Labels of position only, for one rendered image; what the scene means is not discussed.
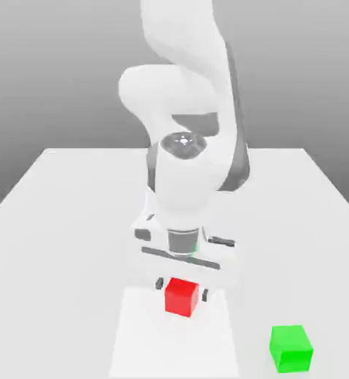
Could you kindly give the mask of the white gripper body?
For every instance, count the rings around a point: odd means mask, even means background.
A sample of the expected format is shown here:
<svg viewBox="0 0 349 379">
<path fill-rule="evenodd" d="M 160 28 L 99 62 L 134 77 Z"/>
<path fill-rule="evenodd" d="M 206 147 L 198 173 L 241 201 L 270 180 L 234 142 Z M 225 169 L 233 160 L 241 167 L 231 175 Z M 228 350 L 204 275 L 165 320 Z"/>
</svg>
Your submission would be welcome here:
<svg viewBox="0 0 349 379">
<path fill-rule="evenodd" d="M 230 289 L 240 281 L 238 249 L 201 243 L 190 256 L 173 256 L 165 250 L 142 246 L 136 264 L 149 278 L 180 278 L 206 289 Z"/>
</svg>

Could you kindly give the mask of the small red cube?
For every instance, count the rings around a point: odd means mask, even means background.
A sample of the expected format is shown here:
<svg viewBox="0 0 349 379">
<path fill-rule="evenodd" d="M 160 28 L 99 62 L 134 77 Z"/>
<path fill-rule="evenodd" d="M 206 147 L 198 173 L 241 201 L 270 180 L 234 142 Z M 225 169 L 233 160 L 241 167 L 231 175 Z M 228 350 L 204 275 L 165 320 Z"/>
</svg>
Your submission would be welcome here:
<svg viewBox="0 0 349 379">
<path fill-rule="evenodd" d="M 194 282 L 171 278 L 165 288 L 165 310 L 190 318 L 199 299 L 199 289 Z"/>
</svg>

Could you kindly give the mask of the small green cube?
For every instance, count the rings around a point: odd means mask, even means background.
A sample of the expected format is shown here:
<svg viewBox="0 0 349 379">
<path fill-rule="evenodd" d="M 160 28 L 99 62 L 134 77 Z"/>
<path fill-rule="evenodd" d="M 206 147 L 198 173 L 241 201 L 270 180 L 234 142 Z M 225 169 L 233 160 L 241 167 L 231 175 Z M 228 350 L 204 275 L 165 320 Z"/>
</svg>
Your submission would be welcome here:
<svg viewBox="0 0 349 379">
<path fill-rule="evenodd" d="M 273 326 L 269 351 L 278 373 L 308 372 L 314 348 L 302 325 Z"/>
</svg>

